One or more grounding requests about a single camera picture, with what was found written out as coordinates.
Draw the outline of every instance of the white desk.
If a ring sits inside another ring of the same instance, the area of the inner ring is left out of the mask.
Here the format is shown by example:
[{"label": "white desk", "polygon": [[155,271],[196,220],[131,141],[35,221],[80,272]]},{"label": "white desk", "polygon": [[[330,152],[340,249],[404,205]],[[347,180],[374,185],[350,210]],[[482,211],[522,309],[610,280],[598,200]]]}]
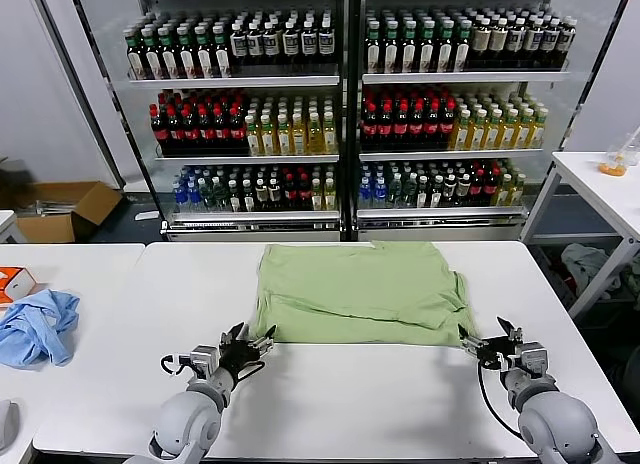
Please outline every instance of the white desk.
[{"label": "white desk", "polygon": [[0,246],[0,264],[26,267],[38,288],[66,291],[80,298],[78,327],[65,338],[75,351],[67,366],[45,362],[35,370],[17,370],[0,365],[0,399],[11,399],[20,407],[20,431],[16,441],[0,451],[1,464],[29,461],[36,429],[58,399],[60,388],[67,387],[65,380],[75,359],[90,357],[88,338],[114,305],[117,291],[143,250],[143,244]]},{"label": "white desk", "polygon": [[569,315],[575,320],[591,309],[614,276],[640,251],[640,166],[630,167],[622,177],[609,176],[598,170],[603,157],[602,152],[554,152],[555,166],[520,235],[522,242],[529,242],[558,184],[564,179],[622,237],[600,272],[569,309]]},{"label": "white desk", "polygon": [[[524,326],[525,337],[549,349],[550,372],[560,388],[591,407],[612,447],[640,450],[635,427],[525,246],[437,247],[451,268],[466,276],[482,334],[501,333],[496,315]],[[251,317],[263,249],[263,244],[239,243],[147,247],[117,312],[74,360],[83,379],[68,383],[66,397],[43,422],[34,446],[65,454],[147,455],[159,406],[183,391],[188,378],[167,376],[160,358],[198,344],[217,346],[221,332]],[[266,362],[232,394],[209,457],[532,456],[491,417],[478,388],[476,362],[460,349],[276,344]],[[495,408],[515,426],[516,413],[498,375],[485,377]]]},{"label": "white desk", "polygon": [[27,242],[20,229],[18,229],[16,213],[13,211],[0,210],[0,244],[4,242],[16,244]]}]

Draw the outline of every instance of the metal shelf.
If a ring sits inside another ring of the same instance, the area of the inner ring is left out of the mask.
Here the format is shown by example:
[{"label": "metal shelf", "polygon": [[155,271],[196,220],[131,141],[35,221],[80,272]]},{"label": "metal shelf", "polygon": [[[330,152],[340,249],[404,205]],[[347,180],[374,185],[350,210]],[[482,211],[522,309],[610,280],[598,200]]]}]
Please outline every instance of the metal shelf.
[{"label": "metal shelf", "polygon": [[158,79],[125,81],[120,86],[136,89],[222,89],[234,87],[327,87],[337,86],[338,76],[216,77],[213,79]]},{"label": "metal shelf", "polygon": [[223,156],[223,157],[156,157],[161,164],[176,166],[206,166],[209,164],[322,164],[338,162],[337,154],[322,154],[317,156]]},{"label": "metal shelf", "polygon": [[567,80],[570,72],[407,72],[396,74],[363,74],[363,84],[437,84],[455,82],[558,82]]},{"label": "metal shelf", "polygon": [[424,152],[371,152],[360,153],[361,162],[374,161],[427,161],[432,159],[492,159],[519,158],[542,154],[542,149],[511,149],[495,151],[424,151]]}]

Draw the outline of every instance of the orange box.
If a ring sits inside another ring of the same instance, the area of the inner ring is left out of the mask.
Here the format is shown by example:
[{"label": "orange box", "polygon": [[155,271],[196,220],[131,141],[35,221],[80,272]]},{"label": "orange box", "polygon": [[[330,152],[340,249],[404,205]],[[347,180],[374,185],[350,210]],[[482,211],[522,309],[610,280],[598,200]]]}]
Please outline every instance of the orange box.
[{"label": "orange box", "polygon": [[0,267],[0,309],[28,296],[36,281],[24,267]]}]

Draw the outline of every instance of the blue cloth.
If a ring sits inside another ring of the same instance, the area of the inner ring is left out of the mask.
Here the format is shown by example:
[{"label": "blue cloth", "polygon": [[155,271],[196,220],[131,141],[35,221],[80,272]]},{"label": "blue cloth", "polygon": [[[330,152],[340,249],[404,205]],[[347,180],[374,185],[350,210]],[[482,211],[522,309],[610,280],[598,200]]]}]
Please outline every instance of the blue cloth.
[{"label": "blue cloth", "polygon": [[58,334],[75,328],[79,299],[46,289],[14,302],[0,320],[0,363],[22,369],[46,354],[56,366],[71,360]]}]

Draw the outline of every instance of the white wall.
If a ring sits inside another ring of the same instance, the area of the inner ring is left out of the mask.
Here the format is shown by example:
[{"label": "white wall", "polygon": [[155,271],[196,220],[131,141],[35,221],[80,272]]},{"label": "white wall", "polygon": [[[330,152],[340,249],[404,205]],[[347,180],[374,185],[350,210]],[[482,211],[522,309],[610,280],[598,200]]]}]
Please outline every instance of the white wall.
[{"label": "white wall", "polygon": [[37,181],[100,180],[117,187],[33,0],[3,0],[0,27],[2,170]]}]

